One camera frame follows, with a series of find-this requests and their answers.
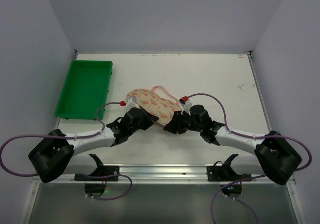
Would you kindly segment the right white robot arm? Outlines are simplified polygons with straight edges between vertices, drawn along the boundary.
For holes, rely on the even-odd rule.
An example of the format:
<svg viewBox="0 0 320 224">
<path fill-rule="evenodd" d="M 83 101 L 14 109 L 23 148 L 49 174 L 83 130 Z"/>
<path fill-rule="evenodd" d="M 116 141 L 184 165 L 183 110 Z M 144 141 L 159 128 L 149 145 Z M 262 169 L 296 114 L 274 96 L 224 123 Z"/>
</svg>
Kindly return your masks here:
<svg viewBox="0 0 320 224">
<path fill-rule="evenodd" d="M 172 134 L 198 132 L 206 143 L 248 153 L 249 156 L 234 154 L 223 164 L 231 175 L 264 176 L 284 186 L 302 163 L 298 152 L 279 133 L 272 131 L 264 136 L 248 132 L 235 134 L 225 124 L 213 121 L 202 105 L 191 107 L 189 112 L 176 111 L 164 130 Z"/>
</svg>

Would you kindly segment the floral laundry bag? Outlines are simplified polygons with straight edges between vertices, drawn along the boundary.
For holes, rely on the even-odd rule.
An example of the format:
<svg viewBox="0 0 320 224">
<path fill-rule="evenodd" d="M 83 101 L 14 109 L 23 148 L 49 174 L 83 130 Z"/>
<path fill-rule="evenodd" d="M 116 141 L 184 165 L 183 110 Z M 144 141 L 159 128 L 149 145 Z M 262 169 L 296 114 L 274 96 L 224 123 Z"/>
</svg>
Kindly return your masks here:
<svg viewBox="0 0 320 224">
<path fill-rule="evenodd" d="M 179 100 L 161 85 L 152 89 L 134 89 L 126 96 L 127 101 L 130 99 L 136 99 L 139 107 L 158 117 L 157 123 L 162 126 L 166 126 L 173 119 L 175 112 L 183 110 Z"/>
</svg>

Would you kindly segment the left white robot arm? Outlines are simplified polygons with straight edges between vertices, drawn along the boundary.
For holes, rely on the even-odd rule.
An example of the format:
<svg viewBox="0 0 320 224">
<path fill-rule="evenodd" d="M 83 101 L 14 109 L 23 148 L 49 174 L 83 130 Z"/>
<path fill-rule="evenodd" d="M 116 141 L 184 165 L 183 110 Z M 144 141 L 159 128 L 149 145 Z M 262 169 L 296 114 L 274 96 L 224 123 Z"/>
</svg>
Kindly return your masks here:
<svg viewBox="0 0 320 224">
<path fill-rule="evenodd" d="M 137 131 L 146 131 L 158 120 L 143 108 L 132 108 L 124 117 L 97 132 L 64 134 L 57 129 L 44 137 L 28 158 L 43 183 L 50 183 L 62 175 L 102 174 L 103 163 L 96 155 L 83 157 L 81 154 L 121 145 Z"/>
</svg>

